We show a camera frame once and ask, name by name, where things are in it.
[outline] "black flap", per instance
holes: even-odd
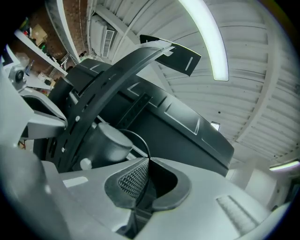
[[[171,50],[171,52],[173,52],[171,56],[168,57],[166,55],[162,55],[157,58],[156,61],[178,72],[191,76],[193,70],[200,61],[201,55],[191,49],[165,39],[147,35],[140,35],[141,43],[158,40],[169,42],[174,48]]]

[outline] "white pipe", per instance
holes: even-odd
[[[122,36],[116,51],[113,54],[113,58],[112,58],[112,64],[114,64],[114,59],[116,57],[116,53],[119,51],[122,43],[125,40],[126,35],[128,34],[128,32],[131,30],[132,26],[136,23],[136,21],[141,17],[141,15],[155,2],[155,0],[148,0],[147,3],[142,7],[142,9],[138,12],[138,14],[134,17],[134,19],[131,21],[130,25],[128,26],[126,32],[124,33],[124,35]]]
[[[94,0],[89,0],[90,5],[89,5],[89,10],[87,12],[87,33],[86,33],[86,38],[88,42],[88,49],[89,49],[89,55],[91,55],[91,49],[90,49],[90,18],[93,15],[92,10],[95,9],[96,5],[94,4]]]

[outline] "cable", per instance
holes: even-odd
[[[147,155],[148,155],[149,160],[151,159],[149,147],[148,147],[147,143],[145,142],[145,140],[143,140],[143,138],[142,138],[141,136],[139,136],[139,135],[136,134],[135,132],[132,132],[132,131],[127,130],[127,129],[119,129],[119,131],[125,132],[125,133],[131,133],[131,134],[137,136],[137,137],[143,142],[143,144],[144,144],[144,146],[145,146],[145,148],[146,148],[146,150],[147,150]]]

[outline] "ceiling light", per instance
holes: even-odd
[[[220,128],[220,124],[217,122],[211,122],[211,125],[218,131]]]
[[[283,169],[288,169],[288,168],[293,168],[295,166],[298,166],[300,164],[299,161],[292,161],[286,164],[281,164],[281,165],[277,165],[277,166],[272,166],[270,167],[271,171],[280,171]]]
[[[217,81],[228,81],[228,63],[224,42],[217,23],[203,0],[179,0],[197,25],[205,42]]]

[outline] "white wall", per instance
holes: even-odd
[[[230,169],[226,178],[269,210],[284,203],[290,187],[286,173],[271,172],[261,159]]]
[[[238,187],[245,190],[251,178],[254,166],[254,162],[249,162],[248,164],[243,164],[238,168],[230,169],[226,175],[226,178]]]
[[[277,180],[268,174],[254,169],[245,191],[263,206],[268,206],[275,191]]]

